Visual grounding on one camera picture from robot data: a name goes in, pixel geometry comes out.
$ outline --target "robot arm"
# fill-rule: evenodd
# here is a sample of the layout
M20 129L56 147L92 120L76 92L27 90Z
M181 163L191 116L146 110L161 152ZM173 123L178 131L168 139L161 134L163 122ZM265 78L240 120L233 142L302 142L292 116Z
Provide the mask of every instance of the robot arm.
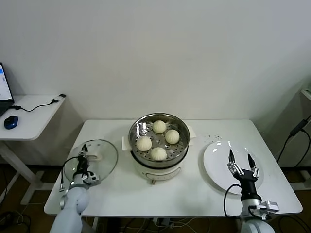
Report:
M233 177L241 184L241 201L243 204L241 233L274 233L273 228L264 220L268 214L279 211L278 205L276 202L261 201L261 196L257 194L255 186L259 177L259 168L256 167L250 154L248 154L248 163L251 170L241 169L235 162L232 150L230 150L227 166Z
M77 171L73 181L61 200L61 212L56 216L50 233L80 233L82 230L82 212L89 203L88 189L100 183L99 177L88 171L87 147L83 146L78 156Z

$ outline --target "white table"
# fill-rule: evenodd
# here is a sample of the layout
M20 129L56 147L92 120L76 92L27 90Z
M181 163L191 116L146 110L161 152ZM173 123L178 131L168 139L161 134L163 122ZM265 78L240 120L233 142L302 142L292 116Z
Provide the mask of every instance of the white table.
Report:
M203 168L203 153L211 141L237 141L248 147L264 166L264 182L258 193L263 200L276 201L280 214L302 211L302 206L281 169L250 120L185 120L197 137L185 158L181 172L171 180L151 185L134 169L133 158L121 150L121 137L128 134L134 120L88 120L84 123L73 148L91 139L112 142L119 151L115 170L98 186L89 189L90 203L85 216L113 217L212 217L224 216L225 191L208 178ZM60 211L59 202L64 193L58 191L60 176L44 206L47 214ZM229 215L239 215L240 196L227 197Z
M22 106L30 110L38 105L50 103L53 98L58 95L27 95L14 96L15 105ZM25 112L24 110L9 109L0 117L0 155L7 161L16 171L16 175L9 182L7 190L10 190L19 174L22 175L30 186L25 193L21 204L28 204L33 193L36 190L52 190L54 183L43 183L40 181L43 171L36 174L32 173L29 168L7 147L4 141L30 141L40 136L51 118L54 116L58 108L62 105L64 99L58 103L49 106L39 107L33 112ZM9 116L18 116L17 126L11 130L5 129L3 122ZM4 198L4 193L0 196L0 200Z

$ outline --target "computer mouse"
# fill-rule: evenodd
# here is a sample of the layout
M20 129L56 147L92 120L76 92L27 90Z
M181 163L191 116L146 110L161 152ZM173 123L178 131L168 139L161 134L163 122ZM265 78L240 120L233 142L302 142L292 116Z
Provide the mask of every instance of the computer mouse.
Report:
M9 116L4 120L4 127L7 130L13 129L17 126L18 116Z

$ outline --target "floor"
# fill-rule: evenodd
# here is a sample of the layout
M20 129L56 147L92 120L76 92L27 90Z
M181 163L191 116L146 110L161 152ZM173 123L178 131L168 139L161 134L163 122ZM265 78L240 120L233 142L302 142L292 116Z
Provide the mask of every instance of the floor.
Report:
M15 170L9 165L4 165L0 167L0 170L5 172L7 181L9 182L11 178L15 174ZM59 174L59 169L44 169L45 174L42 178L44 182L54 182ZM291 182L301 181L302 177L299 176L297 172L288 172L286 174L287 178ZM7 193L4 203L0 207L0 214L6 211L18 211L19 213L23 213L28 215L31 218L31 233L48 233L53 224L54 216L49 216L43 212L44 202L47 200L49 196L49 191L37 191L31 202L34 204L29 204L28 206L20 205L20 201L23 197L23 194L28 188L28 182L21 176L19 176L18 180L15 182L11 190ZM0 192L5 190L5 179L1 179L0 181ZM299 200L303 205L303 212L298 216L303 219L309 226L311 226L311 201L310 195L311 191L299 191L296 193ZM283 232L283 233L303 233L310 232L305 231L301 226L299 226L296 222L294 222L291 218L284 218L281 221L281 228L283 231L280 231L278 222L279 218L277 217L273 220L270 220L270 225L274 228L275 232ZM25 225L15 225L9 228L2 230L3 222L1 222L0 217L0 232L3 233L25 233L27 232L27 227ZM93 218L84 218L86 222L90 225L93 222ZM181 221L187 223L190 219L173 219L174 221ZM159 228L153 224L152 221L148 219L111 219L111 218L101 218L99 220L97 232L105 233L107 231L107 225L109 223L109 227L113 227L116 225L116 222L120 226L125 226L129 222L130 224L126 228L126 233L136 233L140 230L140 233L152 233L152 232L161 232L161 233L192 233L193 231L188 226L183 226L179 228ZM181 226L182 223L175 223L175 226ZM226 233L235 233L237 232L237 222L236 220L226 219L226 218L198 218L192 220L188 224L193 230L197 233L218 233L218 232L226 232Z

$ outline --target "laptop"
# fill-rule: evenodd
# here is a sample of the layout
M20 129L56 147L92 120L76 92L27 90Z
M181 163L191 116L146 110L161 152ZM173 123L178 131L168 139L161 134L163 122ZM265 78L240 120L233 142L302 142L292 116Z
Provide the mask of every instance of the laptop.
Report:
M4 73L3 65L0 62L0 116L2 116L13 104L14 99Z

